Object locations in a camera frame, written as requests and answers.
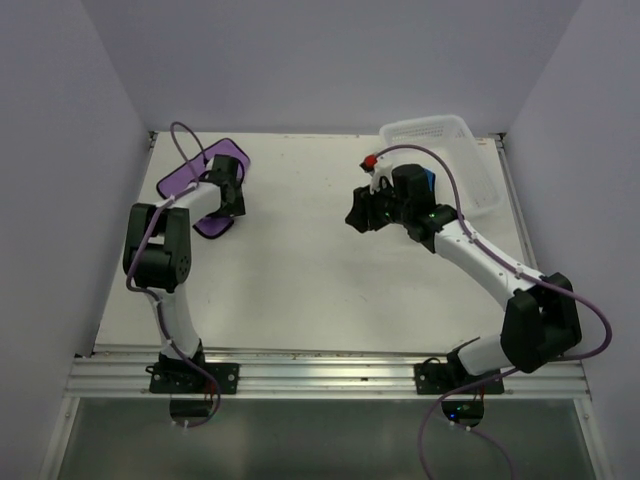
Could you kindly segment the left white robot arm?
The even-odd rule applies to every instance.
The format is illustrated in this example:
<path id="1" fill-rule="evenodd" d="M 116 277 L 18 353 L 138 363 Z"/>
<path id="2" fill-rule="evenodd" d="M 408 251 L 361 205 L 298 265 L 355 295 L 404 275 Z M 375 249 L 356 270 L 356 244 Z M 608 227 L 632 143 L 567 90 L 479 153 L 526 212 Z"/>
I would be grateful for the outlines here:
<path id="1" fill-rule="evenodd" d="M 192 235 L 215 240 L 246 213 L 243 183 L 249 166 L 238 154 L 200 154 L 158 182 L 159 202 L 138 202 L 129 213 L 126 287 L 149 298 L 163 341 L 160 362 L 179 361 L 172 379 L 185 392 L 201 390 L 208 379 L 186 299 Z"/>

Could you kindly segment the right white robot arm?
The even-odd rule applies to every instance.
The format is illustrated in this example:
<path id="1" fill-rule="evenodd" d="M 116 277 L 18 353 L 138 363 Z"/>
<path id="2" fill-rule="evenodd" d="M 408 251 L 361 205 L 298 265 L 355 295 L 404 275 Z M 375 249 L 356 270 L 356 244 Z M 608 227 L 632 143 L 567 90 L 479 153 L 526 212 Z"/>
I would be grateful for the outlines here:
<path id="1" fill-rule="evenodd" d="M 346 223 L 360 233 L 390 224 L 431 253 L 453 263 L 483 287 L 504 312 L 499 333 L 470 340 L 447 356 L 445 379 L 451 389 L 468 392 L 481 375 L 503 368 L 531 373 L 580 343 L 582 332 L 569 280 L 549 277 L 514 263 L 502 251 L 478 246 L 481 235 L 458 211 L 437 201 L 435 175 L 418 164 L 380 167 L 374 157 L 360 165 L 372 182 L 353 192 Z"/>

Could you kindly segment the blue towel black trim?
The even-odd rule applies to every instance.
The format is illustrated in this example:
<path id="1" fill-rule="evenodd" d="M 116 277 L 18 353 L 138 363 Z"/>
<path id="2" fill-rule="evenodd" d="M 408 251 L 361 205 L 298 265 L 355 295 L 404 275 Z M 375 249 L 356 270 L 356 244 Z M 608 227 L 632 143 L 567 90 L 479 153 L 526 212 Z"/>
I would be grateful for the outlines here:
<path id="1" fill-rule="evenodd" d="M 427 177 L 427 184 L 428 184 L 428 188 L 429 191 L 434 194 L 435 193 L 435 180 L 436 180 L 436 175 L 434 172 L 432 172 L 429 169 L 425 169 L 424 170 L 426 177 Z"/>

